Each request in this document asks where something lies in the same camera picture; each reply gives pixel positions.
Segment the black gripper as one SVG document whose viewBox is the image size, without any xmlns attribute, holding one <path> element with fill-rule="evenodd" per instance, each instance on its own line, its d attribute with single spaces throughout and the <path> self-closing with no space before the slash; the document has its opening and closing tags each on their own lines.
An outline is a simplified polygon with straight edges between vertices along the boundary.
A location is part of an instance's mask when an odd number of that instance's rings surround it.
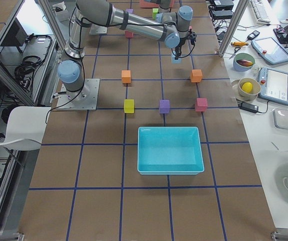
<svg viewBox="0 0 288 241">
<path fill-rule="evenodd" d="M 178 33 L 180 36 L 180 42 L 175 48 L 175 50 L 171 49 L 172 57 L 174 57 L 175 60 L 178 60 L 181 58 L 182 46 L 185 44 L 189 36 L 189 31 L 184 31 L 184 32 L 178 31 Z"/>
</svg>

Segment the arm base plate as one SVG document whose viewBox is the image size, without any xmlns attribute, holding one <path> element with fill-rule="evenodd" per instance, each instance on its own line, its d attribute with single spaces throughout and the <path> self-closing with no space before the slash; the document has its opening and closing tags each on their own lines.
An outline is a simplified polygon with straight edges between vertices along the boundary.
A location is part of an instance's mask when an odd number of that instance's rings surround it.
<svg viewBox="0 0 288 241">
<path fill-rule="evenodd" d="M 74 100 L 72 99 L 79 92 L 67 92 L 59 95 L 56 105 L 57 109 L 67 111 L 96 110 L 99 86 L 99 78 L 86 78 L 82 92 Z"/>
<path fill-rule="evenodd" d="M 107 27 L 92 24 L 89 31 L 89 35 L 106 35 L 107 29 L 108 29 Z"/>
</svg>

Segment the orange block near arm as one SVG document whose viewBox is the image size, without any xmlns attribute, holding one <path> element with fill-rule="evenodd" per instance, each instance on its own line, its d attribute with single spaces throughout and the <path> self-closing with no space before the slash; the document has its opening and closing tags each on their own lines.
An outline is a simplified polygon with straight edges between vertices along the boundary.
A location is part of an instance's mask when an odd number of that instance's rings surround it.
<svg viewBox="0 0 288 241">
<path fill-rule="evenodd" d="M 124 83 L 124 84 L 131 83 L 131 71 L 130 70 L 122 70 L 121 71 L 121 80 L 122 80 L 122 83 Z"/>
</svg>

